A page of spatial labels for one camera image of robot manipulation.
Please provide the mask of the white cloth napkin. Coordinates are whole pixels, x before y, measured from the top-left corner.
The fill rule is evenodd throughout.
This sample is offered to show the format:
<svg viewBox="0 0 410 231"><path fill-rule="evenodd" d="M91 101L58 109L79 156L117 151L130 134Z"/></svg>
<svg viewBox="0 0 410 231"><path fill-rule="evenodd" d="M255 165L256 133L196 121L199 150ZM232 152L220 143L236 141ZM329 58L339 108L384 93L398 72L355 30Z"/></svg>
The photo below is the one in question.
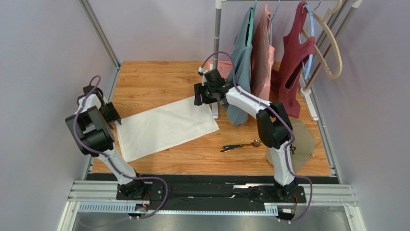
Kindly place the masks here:
<svg viewBox="0 0 410 231"><path fill-rule="evenodd" d="M219 130L209 105L194 105L194 97L126 118L116 126L126 162L178 146Z"/></svg>

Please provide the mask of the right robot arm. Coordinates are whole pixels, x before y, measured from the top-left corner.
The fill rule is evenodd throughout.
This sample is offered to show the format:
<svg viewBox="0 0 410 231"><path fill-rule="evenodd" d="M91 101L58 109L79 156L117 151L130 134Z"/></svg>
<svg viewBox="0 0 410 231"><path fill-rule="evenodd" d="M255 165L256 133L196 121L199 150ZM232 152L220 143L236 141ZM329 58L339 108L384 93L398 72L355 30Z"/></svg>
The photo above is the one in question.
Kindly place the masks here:
<svg viewBox="0 0 410 231"><path fill-rule="evenodd" d="M235 81L227 82L217 69L199 68L198 74L203 80L194 85L194 105L224 102L252 116L256 120L259 139L268 148L267 154L274 166L274 195L281 201L292 198L297 183L290 146L295 136L283 104L262 100L246 92Z"/></svg>

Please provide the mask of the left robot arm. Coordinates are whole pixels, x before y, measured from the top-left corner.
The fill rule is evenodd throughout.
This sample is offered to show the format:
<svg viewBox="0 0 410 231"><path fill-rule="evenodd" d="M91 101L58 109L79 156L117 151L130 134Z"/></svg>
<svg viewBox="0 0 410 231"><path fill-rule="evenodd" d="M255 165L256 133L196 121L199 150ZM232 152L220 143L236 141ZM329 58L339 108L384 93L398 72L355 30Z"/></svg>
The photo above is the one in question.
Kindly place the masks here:
<svg viewBox="0 0 410 231"><path fill-rule="evenodd" d="M108 102L101 89L93 85L83 87L77 99L77 111L65 119L79 150L101 160L115 175L119 193L128 198L142 200L148 189L135 171L115 148L112 133L114 122L121 122L112 102Z"/></svg>

